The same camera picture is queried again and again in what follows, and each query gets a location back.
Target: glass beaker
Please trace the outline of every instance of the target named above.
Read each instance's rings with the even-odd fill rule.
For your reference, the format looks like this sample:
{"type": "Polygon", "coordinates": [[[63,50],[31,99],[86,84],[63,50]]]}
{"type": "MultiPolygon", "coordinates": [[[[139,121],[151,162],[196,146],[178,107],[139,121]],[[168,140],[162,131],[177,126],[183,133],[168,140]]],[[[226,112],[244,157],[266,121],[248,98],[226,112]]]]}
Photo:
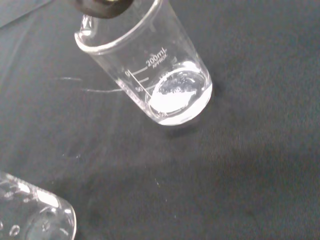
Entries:
{"type": "Polygon", "coordinates": [[[134,0],[112,19],[84,15],[74,37],[161,125],[191,120],[211,98],[210,74],[168,0],[134,0]]]}
{"type": "Polygon", "coordinates": [[[73,240],[76,215],[64,199],[0,171],[0,239],[73,240]]]}

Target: dark fabric surface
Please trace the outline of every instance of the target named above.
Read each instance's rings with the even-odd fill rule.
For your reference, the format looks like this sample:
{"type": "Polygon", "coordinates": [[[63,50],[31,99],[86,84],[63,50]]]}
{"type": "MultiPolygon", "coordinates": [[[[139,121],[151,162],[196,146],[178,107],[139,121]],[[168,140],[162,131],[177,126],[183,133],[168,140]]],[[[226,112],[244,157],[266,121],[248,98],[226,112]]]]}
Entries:
{"type": "Polygon", "coordinates": [[[1,169],[69,201],[76,240],[320,239],[320,1],[171,3],[215,83],[178,127],[108,92],[64,1],[2,27],[1,169]]]}

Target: black cloth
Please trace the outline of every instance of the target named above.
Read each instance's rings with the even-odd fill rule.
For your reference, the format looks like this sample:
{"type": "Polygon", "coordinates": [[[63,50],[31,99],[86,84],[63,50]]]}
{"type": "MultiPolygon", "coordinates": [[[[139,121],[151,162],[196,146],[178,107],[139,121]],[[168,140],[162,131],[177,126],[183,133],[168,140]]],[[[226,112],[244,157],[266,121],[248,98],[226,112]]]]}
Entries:
{"type": "Polygon", "coordinates": [[[176,127],[103,92],[64,1],[3,26],[1,169],[69,201],[76,240],[320,239],[320,1],[171,3],[214,81],[176,127]]]}

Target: clear liquid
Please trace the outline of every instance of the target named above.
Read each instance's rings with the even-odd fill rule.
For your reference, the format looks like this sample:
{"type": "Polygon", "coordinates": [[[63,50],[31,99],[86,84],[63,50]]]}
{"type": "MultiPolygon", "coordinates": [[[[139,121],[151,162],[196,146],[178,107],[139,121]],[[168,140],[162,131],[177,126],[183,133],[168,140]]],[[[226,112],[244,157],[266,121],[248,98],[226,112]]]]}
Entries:
{"type": "Polygon", "coordinates": [[[155,115],[162,116],[162,125],[178,125],[196,117],[211,98],[212,81],[193,62],[184,62],[178,68],[159,77],[146,102],[155,115]]]}

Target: beaker bottom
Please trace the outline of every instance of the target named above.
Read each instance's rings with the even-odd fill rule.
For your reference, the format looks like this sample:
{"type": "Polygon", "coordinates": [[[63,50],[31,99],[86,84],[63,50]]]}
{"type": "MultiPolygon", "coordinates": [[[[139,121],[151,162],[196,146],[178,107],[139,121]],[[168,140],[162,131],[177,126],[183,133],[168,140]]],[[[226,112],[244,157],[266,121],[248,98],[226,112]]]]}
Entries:
{"type": "Polygon", "coordinates": [[[202,112],[202,110],[207,106],[211,98],[212,91],[213,84],[211,82],[211,84],[202,93],[202,95],[187,110],[183,111],[181,114],[162,119],[157,123],[164,126],[175,126],[190,121],[191,119],[198,116],[202,112]]]}

